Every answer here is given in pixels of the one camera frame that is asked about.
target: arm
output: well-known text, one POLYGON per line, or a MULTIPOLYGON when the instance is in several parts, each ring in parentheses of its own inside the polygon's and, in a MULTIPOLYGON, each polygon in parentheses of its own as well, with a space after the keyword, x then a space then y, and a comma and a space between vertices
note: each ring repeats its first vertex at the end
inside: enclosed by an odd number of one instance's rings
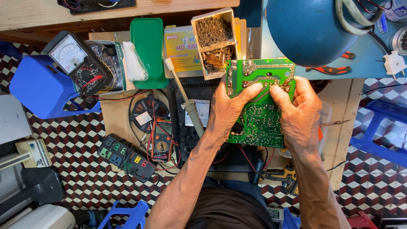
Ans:
POLYGON ((220 146, 239 117, 243 106, 263 88, 253 84, 239 96, 226 95, 225 77, 215 91, 208 126, 179 173, 160 194, 146 228, 184 228, 194 210, 206 173, 220 146))
POLYGON ((294 102, 278 86, 270 94, 281 109, 284 142, 290 149, 300 192, 301 223, 305 229, 350 229, 330 186, 318 152, 319 111, 322 102, 309 81, 295 77, 294 102))

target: man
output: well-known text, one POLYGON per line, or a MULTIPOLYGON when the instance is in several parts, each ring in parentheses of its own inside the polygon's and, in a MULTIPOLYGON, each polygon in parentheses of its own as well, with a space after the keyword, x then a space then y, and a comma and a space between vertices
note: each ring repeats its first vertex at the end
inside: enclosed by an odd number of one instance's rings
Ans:
MULTIPOLYGON (((278 86, 270 94, 280 107, 284 141, 290 149, 300 190, 302 228, 350 226, 336 202, 318 153, 319 111, 322 103, 307 79, 295 77, 294 102, 278 86)), ((243 106, 263 88, 256 83, 239 96, 226 95, 225 78, 212 99, 205 134, 187 162, 164 189, 148 217, 146 228, 275 228, 255 194, 219 187, 202 187, 216 152, 229 136, 243 106)))

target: power strip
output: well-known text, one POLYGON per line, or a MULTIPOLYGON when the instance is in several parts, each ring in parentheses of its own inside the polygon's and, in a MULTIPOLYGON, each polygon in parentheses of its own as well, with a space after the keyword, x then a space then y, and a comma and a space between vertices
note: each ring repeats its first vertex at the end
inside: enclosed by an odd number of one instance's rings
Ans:
POLYGON ((136 149, 126 154, 127 141, 121 139, 122 138, 115 134, 107 135, 105 140, 103 140, 102 144, 100 145, 97 154, 121 170, 127 171, 128 165, 130 175, 136 177, 140 182, 146 182, 154 172, 154 167, 151 166, 146 159, 146 153, 136 149), (127 163, 127 161, 123 162, 126 155, 129 154, 130 163, 127 163))

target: power plug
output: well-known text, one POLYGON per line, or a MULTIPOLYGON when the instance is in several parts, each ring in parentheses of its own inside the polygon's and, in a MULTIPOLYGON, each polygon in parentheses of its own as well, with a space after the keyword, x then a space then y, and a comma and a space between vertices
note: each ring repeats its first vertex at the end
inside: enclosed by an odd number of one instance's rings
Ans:
POLYGON ((404 75, 404 69, 407 68, 407 65, 405 64, 403 57, 400 56, 397 51, 392 51, 390 55, 386 54, 384 58, 386 59, 384 66, 387 75, 393 75, 394 80, 396 80, 395 74, 403 72, 404 75))

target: circuit board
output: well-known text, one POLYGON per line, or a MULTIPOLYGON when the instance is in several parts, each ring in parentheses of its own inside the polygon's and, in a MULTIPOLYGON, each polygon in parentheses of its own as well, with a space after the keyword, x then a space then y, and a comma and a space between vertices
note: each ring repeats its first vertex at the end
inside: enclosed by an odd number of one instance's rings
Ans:
POLYGON ((226 93, 229 98, 239 95, 246 87, 262 83, 263 89, 243 108, 232 127, 227 142, 283 148, 281 111, 274 103, 269 88, 279 85, 294 97, 295 64, 289 59, 228 60, 226 93))

